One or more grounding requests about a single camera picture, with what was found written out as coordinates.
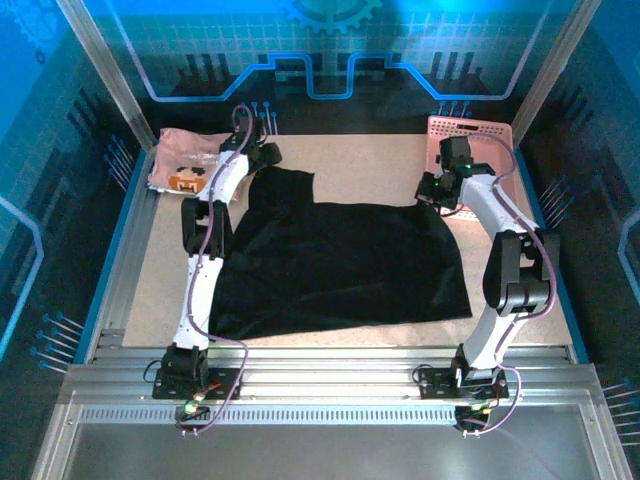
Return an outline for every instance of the black cloth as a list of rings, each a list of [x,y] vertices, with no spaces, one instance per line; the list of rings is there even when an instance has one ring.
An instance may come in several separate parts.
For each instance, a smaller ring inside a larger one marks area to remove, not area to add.
[[[313,202],[313,175],[256,175],[211,308],[234,339],[471,316],[460,252],[433,208]]]

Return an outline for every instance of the purple cable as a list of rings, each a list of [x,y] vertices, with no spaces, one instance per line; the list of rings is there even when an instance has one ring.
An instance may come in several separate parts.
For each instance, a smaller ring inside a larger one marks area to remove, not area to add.
[[[481,425],[483,427],[486,427],[487,424],[480,421],[480,420],[476,420],[474,418],[467,418],[464,420],[465,422],[469,422],[469,423],[475,423],[476,425]],[[538,452],[536,452],[536,450],[534,448],[532,448],[531,446],[527,445],[523,440],[520,439],[520,437],[518,437],[517,435],[514,435],[511,432],[508,432],[507,430],[503,430],[501,428],[498,429],[498,431],[503,434],[505,437],[507,437],[509,440],[512,440],[514,442],[516,442],[518,445],[520,445],[520,447],[522,447],[522,449],[527,452],[529,455],[531,455],[533,458],[535,458],[536,460],[538,460],[538,462],[540,462],[540,465],[542,465],[547,472],[549,472],[551,475],[553,475],[554,478],[556,478],[557,480],[562,480],[562,477],[558,474],[558,472],[556,472],[554,470],[554,468],[549,465],[547,463],[547,461],[542,457],[542,455],[540,455]]]
[[[220,178],[220,174],[229,166],[229,164],[231,164],[233,160],[236,159],[236,157],[238,157],[238,155],[240,155],[240,152],[244,149],[244,147],[247,146],[247,143],[249,143],[249,138],[251,137],[251,131],[253,130],[253,114],[251,113],[251,110],[249,110],[249,108],[243,104],[237,105],[231,112],[231,120],[234,124],[234,129],[238,129],[238,127],[236,126],[236,114],[238,113],[238,110],[241,110],[241,109],[247,112],[247,116],[249,117],[247,134],[245,135],[244,139],[242,140],[242,143],[236,149],[236,151],[231,154],[231,156],[227,159],[226,162],[220,165],[220,168],[216,171],[216,173],[213,176],[213,180],[211,181],[211,187],[209,188],[209,225],[207,225],[207,231],[205,232],[204,240],[202,241],[202,245],[200,246],[200,250],[198,251],[198,263],[196,264],[196,270],[195,272],[193,272],[193,277],[191,278],[191,283],[189,284],[189,292],[187,294],[187,318],[189,319],[189,323],[191,324],[193,329],[196,332],[198,332],[200,335],[207,337],[209,340],[213,342],[229,343],[232,345],[237,345],[242,347],[242,349],[244,350],[244,357],[242,359],[242,364],[240,365],[240,370],[238,370],[238,375],[236,376],[236,379],[234,380],[233,385],[229,389],[229,393],[227,394],[227,397],[224,399],[224,402],[222,403],[222,405],[220,406],[216,414],[213,416],[213,418],[202,427],[195,429],[193,431],[183,429],[182,430],[183,435],[185,435],[187,432],[190,432],[193,435],[198,435],[198,433],[206,432],[218,421],[218,419],[222,416],[225,409],[227,408],[227,405],[229,404],[229,401],[233,396],[233,392],[235,392],[236,388],[238,387],[238,384],[240,383],[240,380],[242,379],[242,374],[244,373],[244,369],[247,365],[247,358],[249,357],[249,347],[244,342],[241,342],[239,340],[231,340],[229,338],[218,337],[216,335],[211,335],[209,334],[209,332],[205,332],[198,325],[196,325],[196,323],[193,321],[193,308],[192,308],[193,291],[195,288],[196,279],[198,278],[198,274],[200,273],[200,269],[202,268],[202,257],[204,256],[204,251],[207,248],[207,244],[209,243],[209,240],[211,239],[211,234],[213,232],[213,192],[215,189],[216,182],[218,181],[218,178]]]
[[[473,133],[469,135],[469,137],[491,138],[492,140],[495,140],[500,145],[502,145],[509,152],[509,155],[511,155],[511,168],[505,173],[503,173],[502,175],[498,176],[493,181],[493,183],[491,184],[491,191],[493,192],[493,195],[495,196],[498,203],[507,211],[507,213],[511,215],[511,217],[518,223],[518,225],[520,225],[529,234],[529,236],[533,240],[533,243],[535,243],[536,247],[538,247],[538,250],[542,255],[542,261],[544,265],[546,265],[547,270],[549,271],[549,290],[550,290],[549,292],[550,298],[547,304],[545,305],[545,307],[538,313],[532,313],[521,318],[516,317],[511,322],[511,324],[507,327],[507,330],[504,332],[504,335],[502,335],[502,338],[500,338],[500,341],[498,341],[498,344],[496,345],[496,350],[494,352],[494,359],[496,361],[497,366],[502,370],[513,372],[513,374],[516,376],[516,381],[517,381],[516,396],[515,396],[515,399],[513,400],[513,403],[511,404],[511,407],[509,407],[509,410],[507,411],[505,416],[502,417],[502,419],[498,423],[496,423],[492,427],[487,427],[487,424],[484,424],[484,428],[481,431],[476,431],[472,433],[472,435],[479,437],[480,435],[484,435],[494,430],[498,430],[499,427],[509,419],[511,414],[513,414],[514,410],[518,406],[518,402],[520,401],[520,396],[522,392],[522,376],[520,375],[520,372],[518,371],[517,368],[511,367],[508,365],[503,365],[500,361],[498,361],[498,358],[497,358],[498,352],[502,350],[502,347],[507,341],[507,338],[509,338],[509,336],[511,335],[511,332],[513,332],[513,329],[516,327],[517,324],[526,322],[528,320],[532,320],[534,318],[543,317],[551,311],[551,309],[553,308],[553,305],[556,302],[557,278],[556,278],[556,272],[554,270],[553,264],[551,263],[551,258],[549,257],[549,253],[547,252],[547,249],[544,247],[542,240],[540,240],[540,237],[538,237],[536,232],[527,224],[527,222],[525,222],[522,219],[520,214],[516,212],[513,208],[511,208],[511,205],[509,205],[509,203],[505,200],[505,198],[500,193],[500,190],[498,189],[498,187],[500,186],[500,181],[507,178],[510,175],[513,175],[513,173],[516,171],[517,159],[513,149],[507,144],[507,142],[502,140],[500,137],[497,137],[496,135],[492,135],[490,133]]]

